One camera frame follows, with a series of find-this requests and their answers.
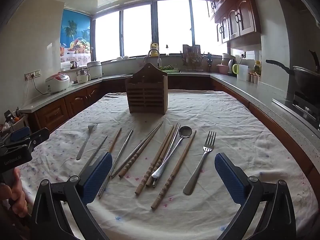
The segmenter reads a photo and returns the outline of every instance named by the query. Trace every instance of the human hand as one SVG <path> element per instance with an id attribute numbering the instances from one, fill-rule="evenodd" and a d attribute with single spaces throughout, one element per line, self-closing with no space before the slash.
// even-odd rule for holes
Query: human hand
<path id="1" fill-rule="evenodd" d="M 12 206 L 12 211 L 17 214 L 19 217 L 25 217 L 28 213 L 26 196 L 22 190 L 22 182 L 20 179 L 20 169 L 14 168 L 13 175 L 15 182 L 10 188 L 5 184 L 0 185 L 0 200 L 5 200 L 11 198 L 15 201 Z"/>

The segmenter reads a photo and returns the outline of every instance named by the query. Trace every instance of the black cable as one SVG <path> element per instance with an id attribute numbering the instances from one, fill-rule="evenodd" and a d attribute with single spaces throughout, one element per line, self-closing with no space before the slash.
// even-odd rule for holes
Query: black cable
<path id="1" fill-rule="evenodd" d="M 33 84 L 35 85 L 35 88 L 36 88 L 36 90 L 41 94 L 41 95 L 46 95 L 46 94 L 48 94 L 48 93 L 41 93 L 38 89 L 37 89 L 37 87 L 36 87 L 36 83 L 35 83 L 35 80 L 34 80 L 34 77 L 32 77 L 32 80 L 33 80 Z"/>

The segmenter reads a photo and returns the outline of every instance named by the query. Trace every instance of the blue sky in poster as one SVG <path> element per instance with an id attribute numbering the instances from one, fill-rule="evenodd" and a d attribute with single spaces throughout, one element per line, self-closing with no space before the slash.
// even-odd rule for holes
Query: blue sky in poster
<path id="1" fill-rule="evenodd" d="M 70 10 L 63 10 L 62 21 L 61 21 L 61 34 L 60 34 L 60 43 L 63 45 L 66 44 L 66 48 L 70 46 L 71 41 L 73 41 L 72 37 L 67 37 L 65 32 L 65 27 L 69 26 L 68 21 L 73 20 L 77 24 L 77 35 L 75 39 L 78 37 L 82 37 L 82 31 L 88 29 L 90 31 L 90 17 L 81 13 L 77 13 Z"/>

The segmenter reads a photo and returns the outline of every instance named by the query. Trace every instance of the faucet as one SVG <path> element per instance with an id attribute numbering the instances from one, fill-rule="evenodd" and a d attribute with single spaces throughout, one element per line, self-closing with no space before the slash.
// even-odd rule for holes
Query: faucet
<path id="1" fill-rule="evenodd" d="M 144 64 L 147 63 L 148 57 L 150 57 L 149 54 L 150 54 L 150 52 L 151 52 L 153 49 L 158 52 L 158 67 L 161 67 L 161 66 L 162 66 L 162 62 L 161 62 L 161 58 L 160 58 L 160 52 L 159 52 L 158 49 L 155 49 L 155 48 L 152 48 L 152 49 L 149 50 L 148 55 L 146 55 L 146 56 L 144 57 L 144 59 L 143 59 L 143 63 L 144 63 Z"/>

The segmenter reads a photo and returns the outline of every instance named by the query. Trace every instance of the pink bowl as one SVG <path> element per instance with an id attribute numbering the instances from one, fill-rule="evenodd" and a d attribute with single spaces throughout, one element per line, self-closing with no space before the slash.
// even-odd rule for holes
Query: pink bowl
<path id="1" fill-rule="evenodd" d="M 228 71 L 229 71 L 229 67 L 228 66 L 225 66 L 225 65 L 217 65 L 219 67 L 219 72 L 221 74 L 225 74 L 227 75 L 228 74 Z"/>

